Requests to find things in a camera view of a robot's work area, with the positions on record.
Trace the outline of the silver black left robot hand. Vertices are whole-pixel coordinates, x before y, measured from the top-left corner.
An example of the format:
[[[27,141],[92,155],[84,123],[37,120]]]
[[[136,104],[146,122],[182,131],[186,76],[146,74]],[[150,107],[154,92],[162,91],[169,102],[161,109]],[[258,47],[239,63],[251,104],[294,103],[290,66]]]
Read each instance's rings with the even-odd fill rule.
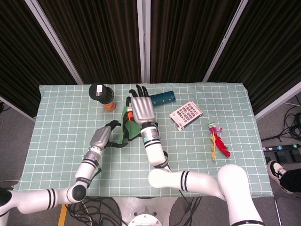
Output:
[[[121,124],[117,120],[112,120],[107,123],[104,127],[97,129],[90,141],[91,147],[98,147],[101,150],[104,150],[107,147],[122,148],[127,145],[127,143],[114,143],[110,141],[111,132]]]

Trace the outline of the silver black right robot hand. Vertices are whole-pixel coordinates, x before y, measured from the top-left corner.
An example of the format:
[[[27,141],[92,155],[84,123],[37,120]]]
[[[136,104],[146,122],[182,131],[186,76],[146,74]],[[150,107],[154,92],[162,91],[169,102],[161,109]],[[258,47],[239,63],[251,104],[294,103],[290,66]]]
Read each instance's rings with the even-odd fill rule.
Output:
[[[127,102],[132,108],[134,121],[143,125],[144,123],[155,123],[155,113],[149,93],[145,86],[136,84],[136,90],[130,89],[130,97],[127,97]]]

